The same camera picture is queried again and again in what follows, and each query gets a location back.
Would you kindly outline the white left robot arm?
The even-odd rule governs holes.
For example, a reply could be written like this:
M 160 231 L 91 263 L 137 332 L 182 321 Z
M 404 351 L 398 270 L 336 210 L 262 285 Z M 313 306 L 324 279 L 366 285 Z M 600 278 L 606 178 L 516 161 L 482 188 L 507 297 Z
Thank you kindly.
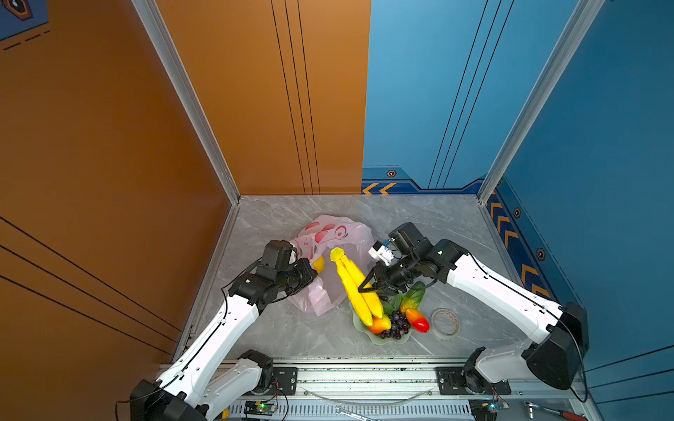
M 267 306 L 308 286 L 318 272 L 307 258 L 270 268 L 254 261 L 242 271 L 223 305 L 184 354 L 154 382 L 141 381 L 129 404 L 131 420 L 214 420 L 242 395 L 270 387 L 273 360 L 247 351 L 222 375 L 216 371 Z

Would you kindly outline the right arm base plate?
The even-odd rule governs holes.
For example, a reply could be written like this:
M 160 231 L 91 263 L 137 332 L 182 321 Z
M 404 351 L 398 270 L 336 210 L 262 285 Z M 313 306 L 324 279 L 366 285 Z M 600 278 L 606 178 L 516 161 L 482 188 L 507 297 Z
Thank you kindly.
M 475 376 L 466 377 L 459 367 L 439 367 L 435 369 L 436 382 L 442 396 L 512 394 L 509 382 L 489 383 Z

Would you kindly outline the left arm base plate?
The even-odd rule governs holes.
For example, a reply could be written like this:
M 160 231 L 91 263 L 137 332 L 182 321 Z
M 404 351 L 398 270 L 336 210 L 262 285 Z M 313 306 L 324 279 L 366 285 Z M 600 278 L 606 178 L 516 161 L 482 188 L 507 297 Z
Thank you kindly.
M 256 387 L 249 391 L 248 395 L 274 395 L 282 393 L 286 396 L 294 396 L 298 386 L 298 368 L 274 366 L 273 370 L 263 370 L 262 376 Z

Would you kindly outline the yellow banana bunch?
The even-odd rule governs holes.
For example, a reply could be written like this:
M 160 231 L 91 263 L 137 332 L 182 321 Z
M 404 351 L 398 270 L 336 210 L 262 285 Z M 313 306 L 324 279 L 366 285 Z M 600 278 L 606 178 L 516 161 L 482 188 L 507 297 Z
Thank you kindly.
M 338 276 L 342 280 L 342 285 L 356 315 L 366 327 L 374 326 L 375 319 L 384 317 L 384 307 L 378 294 L 372 289 L 360 268 L 347 257 L 342 248 L 333 248 L 330 252 L 330 259 L 337 268 Z

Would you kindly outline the red yellow mango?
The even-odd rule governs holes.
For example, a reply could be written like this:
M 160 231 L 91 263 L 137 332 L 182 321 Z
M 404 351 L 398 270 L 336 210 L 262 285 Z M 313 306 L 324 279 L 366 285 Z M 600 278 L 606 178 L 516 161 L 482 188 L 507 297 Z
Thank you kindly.
M 391 329 L 391 319 L 384 315 L 382 319 L 374 317 L 373 323 L 368 327 L 369 331 L 375 335 L 380 335 Z

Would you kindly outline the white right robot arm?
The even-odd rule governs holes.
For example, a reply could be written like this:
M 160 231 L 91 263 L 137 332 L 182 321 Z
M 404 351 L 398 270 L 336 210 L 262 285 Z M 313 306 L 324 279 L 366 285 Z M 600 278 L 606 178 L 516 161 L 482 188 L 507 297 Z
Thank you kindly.
M 478 394 L 511 380 L 539 380 L 567 390 L 576 375 L 584 372 L 589 328 L 583 307 L 537 296 L 492 271 L 451 240 L 404 246 L 400 258 L 391 262 L 385 260 L 382 250 L 381 243 L 372 247 L 377 264 L 356 282 L 359 291 L 399 292 L 424 276 L 472 295 L 525 334 L 516 344 L 477 348 L 462 369 L 466 389 Z

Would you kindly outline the small red orange mango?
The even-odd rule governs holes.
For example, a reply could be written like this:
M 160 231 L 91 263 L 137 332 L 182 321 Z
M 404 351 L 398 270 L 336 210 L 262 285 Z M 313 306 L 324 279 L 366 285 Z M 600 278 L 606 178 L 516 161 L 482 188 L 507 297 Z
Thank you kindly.
M 428 333 L 430 330 L 430 323 L 427 318 L 416 309 L 408 309 L 405 312 L 409 324 L 419 333 Z

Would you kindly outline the yellow lemon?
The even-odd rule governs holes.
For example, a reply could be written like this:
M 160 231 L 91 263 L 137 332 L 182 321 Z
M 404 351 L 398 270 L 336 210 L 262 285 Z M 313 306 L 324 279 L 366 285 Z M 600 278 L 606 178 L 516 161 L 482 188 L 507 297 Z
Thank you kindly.
M 320 275 L 324 272 L 326 268 L 325 259 L 323 256 L 319 256 L 313 263 L 312 268 Z

